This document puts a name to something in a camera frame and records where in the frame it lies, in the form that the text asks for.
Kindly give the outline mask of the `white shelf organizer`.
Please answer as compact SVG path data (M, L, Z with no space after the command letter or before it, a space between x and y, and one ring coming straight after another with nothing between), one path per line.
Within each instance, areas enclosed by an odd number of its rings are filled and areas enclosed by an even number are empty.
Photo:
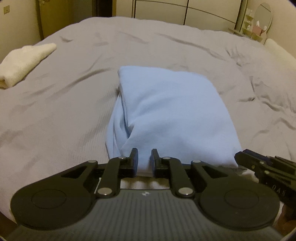
M229 28L228 32L231 34L238 35L240 37L246 37L246 38L255 40L257 42L260 42L261 44L264 44L267 39L267 32L262 33L261 36L257 36L252 32L255 11L253 11L252 9L246 8L243 19L239 21L235 29Z

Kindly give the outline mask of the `cream wardrobe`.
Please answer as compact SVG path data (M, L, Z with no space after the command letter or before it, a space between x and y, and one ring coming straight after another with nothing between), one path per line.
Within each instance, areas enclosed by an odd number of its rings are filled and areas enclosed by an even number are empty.
M227 31L241 27L247 1L113 1L112 15Z

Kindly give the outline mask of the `wooden door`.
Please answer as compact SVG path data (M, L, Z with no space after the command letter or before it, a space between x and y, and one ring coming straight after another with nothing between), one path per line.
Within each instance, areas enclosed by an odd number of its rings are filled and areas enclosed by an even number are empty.
M37 2L44 38L74 23L74 1L41 0Z

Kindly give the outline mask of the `folded white towel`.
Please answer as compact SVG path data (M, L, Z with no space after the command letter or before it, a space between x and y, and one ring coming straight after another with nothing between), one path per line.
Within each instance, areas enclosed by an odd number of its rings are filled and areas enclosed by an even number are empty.
M56 49L57 45L50 43L23 46L11 51L1 63L1 88L7 89L15 86Z

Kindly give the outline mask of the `grey duvet cover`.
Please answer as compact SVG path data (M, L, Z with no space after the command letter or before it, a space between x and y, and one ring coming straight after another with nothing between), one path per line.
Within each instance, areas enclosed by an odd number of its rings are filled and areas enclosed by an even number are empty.
M57 49L1 90L1 213L25 185L87 160L107 161L118 69L151 66L206 76L244 149L295 160L295 71L254 40L124 17L89 18L44 43Z

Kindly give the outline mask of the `white long pillow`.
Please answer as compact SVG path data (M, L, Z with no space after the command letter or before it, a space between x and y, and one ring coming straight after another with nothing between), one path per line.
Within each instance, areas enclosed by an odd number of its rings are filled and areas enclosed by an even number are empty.
M295 57L292 56L288 51L286 51L283 47L277 44L273 39L266 39L265 48L274 56L278 61L288 66L289 68L295 69Z

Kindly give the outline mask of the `oval vanity mirror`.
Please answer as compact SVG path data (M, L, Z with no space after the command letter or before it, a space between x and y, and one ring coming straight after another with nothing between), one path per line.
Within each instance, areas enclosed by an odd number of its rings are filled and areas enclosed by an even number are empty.
M255 11L253 26L259 26L267 32L273 19L271 7L268 3L262 3Z

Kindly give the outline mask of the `light blue sweatshirt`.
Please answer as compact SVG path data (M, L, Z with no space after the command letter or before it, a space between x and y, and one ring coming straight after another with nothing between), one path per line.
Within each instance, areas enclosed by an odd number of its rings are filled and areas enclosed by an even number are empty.
M192 72L122 66L119 94L107 127L110 158L138 150L137 173L152 173L152 149L189 164L237 168L241 145L213 84Z

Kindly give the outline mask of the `wall switch plate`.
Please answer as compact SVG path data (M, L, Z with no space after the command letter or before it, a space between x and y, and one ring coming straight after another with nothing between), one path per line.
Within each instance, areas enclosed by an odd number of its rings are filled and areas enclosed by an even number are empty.
M4 15L8 14L10 12L10 5L4 6L3 7L3 12L4 12Z

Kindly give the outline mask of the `pink tissue box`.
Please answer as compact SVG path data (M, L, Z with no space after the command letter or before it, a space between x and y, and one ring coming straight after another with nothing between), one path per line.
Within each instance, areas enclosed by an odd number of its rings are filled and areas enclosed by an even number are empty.
M252 32L257 36L261 36L261 34L264 32L264 30L262 28L260 28L259 26L253 26Z

